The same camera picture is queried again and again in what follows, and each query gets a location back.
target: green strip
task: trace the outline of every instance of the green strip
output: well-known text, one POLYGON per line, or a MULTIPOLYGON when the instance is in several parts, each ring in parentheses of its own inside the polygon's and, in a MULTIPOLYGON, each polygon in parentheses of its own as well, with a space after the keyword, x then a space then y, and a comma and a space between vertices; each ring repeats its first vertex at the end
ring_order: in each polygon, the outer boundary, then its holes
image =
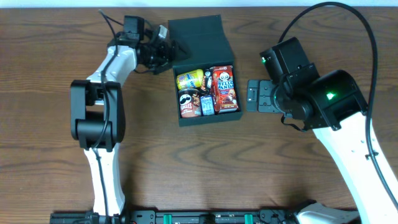
POLYGON ((244 224, 253 224, 253 215, 251 214, 244 215, 244 224))
POLYGON ((172 216, 164 215, 163 216, 163 224, 172 224, 172 216))

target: wooden table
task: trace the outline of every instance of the wooden table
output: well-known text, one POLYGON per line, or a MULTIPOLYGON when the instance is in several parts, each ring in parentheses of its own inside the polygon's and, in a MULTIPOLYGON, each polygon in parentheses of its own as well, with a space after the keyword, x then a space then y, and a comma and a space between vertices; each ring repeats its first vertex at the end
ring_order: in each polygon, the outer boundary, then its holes
MULTIPOLYGON (((374 128, 398 172, 398 9, 358 8, 379 47, 374 128)), ((243 107, 248 79, 269 78, 259 52, 277 42, 302 7, 106 9, 153 24, 221 14, 236 57, 243 107)), ((368 95, 371 48, 350 13, 317 9, 288 33, 320 74, 348 71, 368 95)), ((48 223, 55 210, 89 210, 90 168, 70 135, 69 87, 103 61, 111 33, 97 9, 0 11, 0 222, 48 223)), ((312 132, 281 125, 279 114, 180 128, 172 72, 133 73, 123 86, 126 135, 121 181, 131 205, 179 209, 289 207, 312 198, 353 208, 348 188, 312 132)))

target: panda cartoon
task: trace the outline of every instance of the panda cartoon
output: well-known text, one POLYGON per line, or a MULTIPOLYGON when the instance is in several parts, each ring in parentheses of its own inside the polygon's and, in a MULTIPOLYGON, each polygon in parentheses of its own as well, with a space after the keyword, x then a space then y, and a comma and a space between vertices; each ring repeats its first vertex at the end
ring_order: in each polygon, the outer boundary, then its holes
POLYGON ((184 94, 180 97, 180 105, 187 105, 189 104, 189 102, 191 102, 191 96, 188 94, 184 94))
POLYGON ((220 77, 218 78, 219 82, 227 82, 231 79, 230 75, 228 74, 228 72, 222 72, 220 74, 220 77))

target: box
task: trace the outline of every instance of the box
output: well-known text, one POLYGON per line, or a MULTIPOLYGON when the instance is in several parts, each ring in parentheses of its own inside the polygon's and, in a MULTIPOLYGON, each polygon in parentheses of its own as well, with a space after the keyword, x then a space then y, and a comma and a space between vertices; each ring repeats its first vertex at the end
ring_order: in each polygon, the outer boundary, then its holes
POLYGON ((186 54, 187 59, 174 61, 174 85, 177 102, 178 123, 180 126, 216 123, 221 121, 239 120, 243 115, 242 104, 239 97, 239 88, 236 76, 239 75, 233 68, 233 81, 236 92, 238 111, 221 113, 212 116, 195 118, 182 118, 176 77, 179 74, 195 69, 206 69, 213 66, 232 65, 234 55, 229 42, 224 35, 221 16, 205 16, 190 19, 177 19, 169 21, 170 39, 176 40, 186 54))

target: green light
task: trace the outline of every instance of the green light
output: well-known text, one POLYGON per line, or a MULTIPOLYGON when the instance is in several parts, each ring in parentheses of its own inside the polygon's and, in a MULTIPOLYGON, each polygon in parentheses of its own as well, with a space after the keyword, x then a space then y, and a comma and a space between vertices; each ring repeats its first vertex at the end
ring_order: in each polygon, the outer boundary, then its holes
POLYGON ((326 96, 328 97, 329 100, 331 100, 333 97, 336 96, 336 94, 334 94, 334 93, 328 93, 328 94, 326 94, 326 96))

